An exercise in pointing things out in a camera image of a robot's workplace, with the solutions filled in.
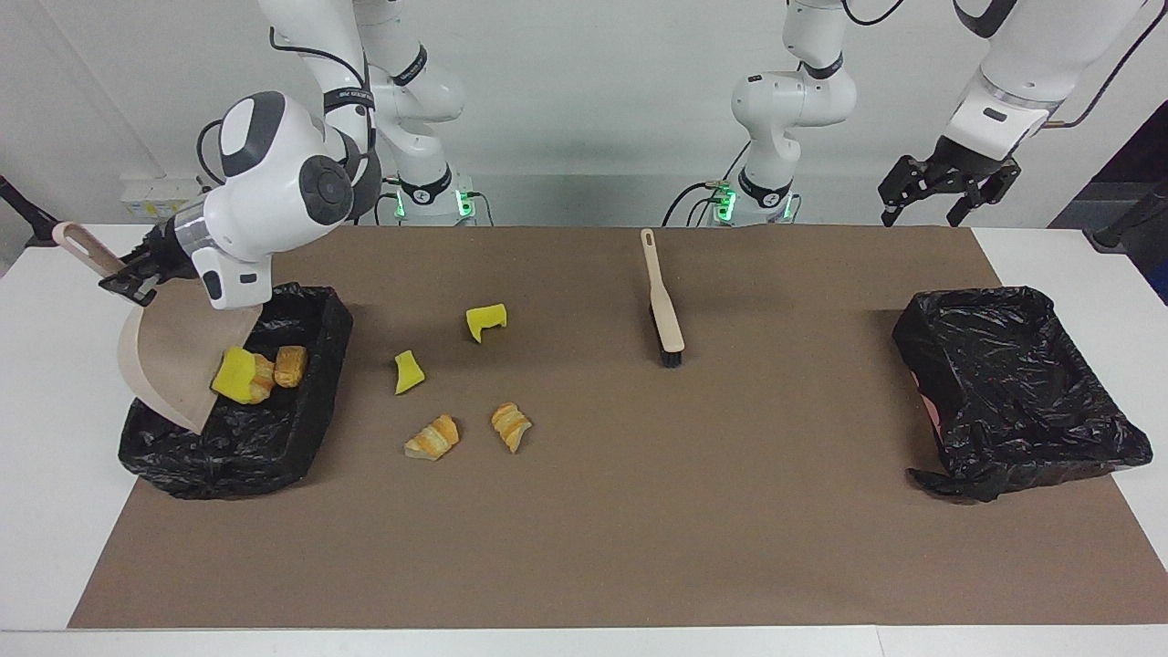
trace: green indicator light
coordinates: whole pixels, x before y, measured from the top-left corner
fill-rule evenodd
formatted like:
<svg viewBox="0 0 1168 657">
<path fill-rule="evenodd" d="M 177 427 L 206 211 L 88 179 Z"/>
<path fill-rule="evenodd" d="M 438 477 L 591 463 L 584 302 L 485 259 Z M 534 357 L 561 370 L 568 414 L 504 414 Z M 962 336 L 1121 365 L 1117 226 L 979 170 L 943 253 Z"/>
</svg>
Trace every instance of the green indicator light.
<svg viewBox="0 0 1168 657">
<path fill-rule="evenodd" d="M 721 223 L 730 223 L 734 216 L 734 205 L 738 200 L 738 194 L 730 188 L 729 185 L 722 185 L 715 194 L 715 201 L 717 207 L 714 210 L 714 216 Z"/>
<path fill-rule="evenodd" d="M 459 213 L 463 215 L 463 219 L 474 214 L 474 203 L 472 203 L 463 192 L 458 193 L 458 205 Z"/>
</svg>

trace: brush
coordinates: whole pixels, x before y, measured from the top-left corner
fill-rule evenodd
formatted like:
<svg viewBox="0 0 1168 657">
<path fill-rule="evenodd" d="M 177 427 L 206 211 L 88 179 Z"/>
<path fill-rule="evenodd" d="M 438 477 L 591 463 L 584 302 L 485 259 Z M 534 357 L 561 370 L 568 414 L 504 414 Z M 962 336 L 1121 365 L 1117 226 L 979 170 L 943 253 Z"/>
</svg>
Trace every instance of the brush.
<svg viewBox="0 0 1168 657">
<path fill-rule="evenodd" d="M 658 346 L 661 347 L 661 365 L 677 367 L 681 365 L 681 352 L 686 340 L 681 338 L 681 326 L 677 325 L 677 313 L 673 309 L 673 299 L 661 281 L 661 263 L 656 256 L 656 240 L 653 231 L 641 230 L 641 245 L 645 248 L 645 265 L 649 271 L 649 317 L 658 332 Z"/>
</svg>

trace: black trash bag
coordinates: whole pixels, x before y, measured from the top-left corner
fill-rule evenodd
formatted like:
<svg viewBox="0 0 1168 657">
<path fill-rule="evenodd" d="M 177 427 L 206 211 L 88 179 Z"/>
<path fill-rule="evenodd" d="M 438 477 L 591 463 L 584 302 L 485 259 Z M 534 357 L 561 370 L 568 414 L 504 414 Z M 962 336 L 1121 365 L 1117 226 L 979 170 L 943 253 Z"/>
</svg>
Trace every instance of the black trash bag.
<svg viewBox="0 0 1168 657">
<path fill-rule="evenodd" d="M 927 491 L 990 502 L 1152 461 L 1037 290 L 922 292 L 892 339 L 947 472 L 910 469 Z"/>
<path fill-rule="evenodd" d="M 130 406 L 118 458 L 126 470 L 183 499 L 269 493 L 301 479 L 333 419 L 333 400 L 353 316 L 332 288 L 276 288 L 244 345 L 269 360 L 304 345 L 308 365 L 292 389 L 248 406 L 220 396 L 195 434 L 140 400 Z"/>
</svg>

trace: sponge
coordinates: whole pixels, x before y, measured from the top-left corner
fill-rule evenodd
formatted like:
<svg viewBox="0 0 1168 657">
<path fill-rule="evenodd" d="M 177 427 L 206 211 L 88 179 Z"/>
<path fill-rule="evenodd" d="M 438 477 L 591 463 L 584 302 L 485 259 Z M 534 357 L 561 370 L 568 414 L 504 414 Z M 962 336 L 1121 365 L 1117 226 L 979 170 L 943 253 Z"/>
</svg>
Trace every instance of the sponge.
<svg viewBox="0 0 1168 657">
<path fill-rule="evenodd" d="M 503 304 L 472 307 L 466 311 L 466 325 L 475 343 L 482 344 L 482 330 L 493 326 L 507 326 L 507 306 Z"/>
<path fill-rule="evenodd" d="M 426 373 L 418 366 L 412 351 L 404 351 L 397 354 L 394 357 L 394 362 L 397 364 L 397 389 L 394 393 L 395 395 L 399 395 L 426 380 Z"/>
<path fill-rule="evenodd" d="M 230 347 L 223 352 L 223 364 L 211 389 L 239 403 L 259 403 L 272 394 L 272 361 L 242 347 Z"/>
</svg>

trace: brown table surface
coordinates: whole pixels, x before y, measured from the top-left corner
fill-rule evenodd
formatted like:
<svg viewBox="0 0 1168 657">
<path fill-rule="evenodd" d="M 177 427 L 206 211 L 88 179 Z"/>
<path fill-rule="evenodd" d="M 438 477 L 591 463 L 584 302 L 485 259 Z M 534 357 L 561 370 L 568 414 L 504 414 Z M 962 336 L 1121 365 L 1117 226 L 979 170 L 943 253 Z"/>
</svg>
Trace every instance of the brown table surface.
<svg viewBox="0 0 1168 657">
<path fill-rule="evenodd" d="M 915 292 L 999 284 L 969 231 L 658 242 L 676 371 L 635 230 L 353 228 L 280 256 L 355 318 L 317 463 L 248 500 L 139 482 L 71 627 L 1168 622 L 1110 477 L 975 505 L 906 479 L 938 463 L 890 332 Z M 508 327 L 474 344 L 464 311 L 499 302 Z M 408 348 L 427 380 L 395 397 Z M 535 422 L 514 456 L 503 401 Z M 406 459 L 440 413 L 463 442 Z"/>
</svg>

